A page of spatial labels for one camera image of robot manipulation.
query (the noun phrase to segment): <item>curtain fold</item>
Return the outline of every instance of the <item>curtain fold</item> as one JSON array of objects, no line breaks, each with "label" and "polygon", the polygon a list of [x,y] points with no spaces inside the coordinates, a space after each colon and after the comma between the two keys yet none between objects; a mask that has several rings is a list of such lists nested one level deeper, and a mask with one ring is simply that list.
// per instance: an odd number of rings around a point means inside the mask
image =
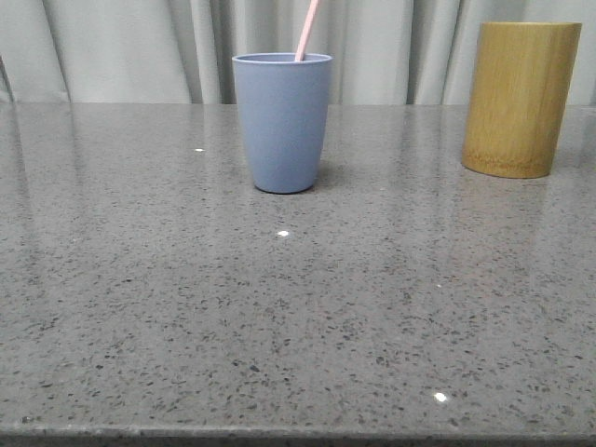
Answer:
[{"label": "curtain fold", "polygon": [[[0,0],[0,102],[234,102],[231,57],[294,51],[309,0]],[[466,104],[483,21],[580,21],[568,103],[596,103],[594,0],[322,0],[332,103]]]}]

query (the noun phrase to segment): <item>bamboo container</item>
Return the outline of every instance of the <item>bamboo container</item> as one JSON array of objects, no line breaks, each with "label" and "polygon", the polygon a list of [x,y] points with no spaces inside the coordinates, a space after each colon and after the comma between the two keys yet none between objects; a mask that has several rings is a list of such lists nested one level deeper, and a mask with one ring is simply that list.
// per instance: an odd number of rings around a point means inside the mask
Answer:
[{"label": "bamboo container", "polygon": [[581,23],[482,24],[465,167],[498,177],[549,175],[580,30]]}]

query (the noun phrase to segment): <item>cup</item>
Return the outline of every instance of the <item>cup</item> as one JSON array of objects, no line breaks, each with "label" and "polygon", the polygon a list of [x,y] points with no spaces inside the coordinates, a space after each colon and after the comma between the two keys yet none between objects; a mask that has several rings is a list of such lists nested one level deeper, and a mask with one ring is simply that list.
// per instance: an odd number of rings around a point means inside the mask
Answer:
[{"label": "cup", "polygon": [[257,188],[298,193],[317,178],[329,104],[332,57],[294,53],[235,56],[242,139]]},{"label": "cup", "polygon": [[481,26],[462,164],[509,178],[549,175],[581,23]]}]

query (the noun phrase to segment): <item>bamboo cup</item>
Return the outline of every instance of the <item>bamboo cup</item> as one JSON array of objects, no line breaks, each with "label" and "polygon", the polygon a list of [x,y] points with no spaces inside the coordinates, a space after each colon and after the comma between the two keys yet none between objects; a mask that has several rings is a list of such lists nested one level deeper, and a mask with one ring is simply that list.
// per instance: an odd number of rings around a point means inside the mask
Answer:
[{"label": "bamboo cup", "polygon": [[581,23],[482,24],[465,167],[498,177],[549,175],[580,30]]}]

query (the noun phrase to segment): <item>cup rim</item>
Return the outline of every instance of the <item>cup rim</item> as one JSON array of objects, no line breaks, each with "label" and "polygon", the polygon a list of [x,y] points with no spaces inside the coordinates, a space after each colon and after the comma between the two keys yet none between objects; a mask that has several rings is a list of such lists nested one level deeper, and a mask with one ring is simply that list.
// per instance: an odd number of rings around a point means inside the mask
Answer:
[{"label": "cup rim", "polygon": [[[319,54],[319,53],[306,53],[305,57],[315,58],[308,61],[295,61],[294,55],[296,53],[290,52],[273,52],[273,53],[249,53],[249,54],[240,54],[234,56],[232,61],[240,62],[240,63],[249,63],[249,64],[258,64],[258,65],[310,65],[313,63],[322,63],[331,61],[333,59],[332,56],[328,54]],[[290,56],[291,59],[289,61],[267,61],[263,60],[263,57],[276,57],[276,56]]]}]

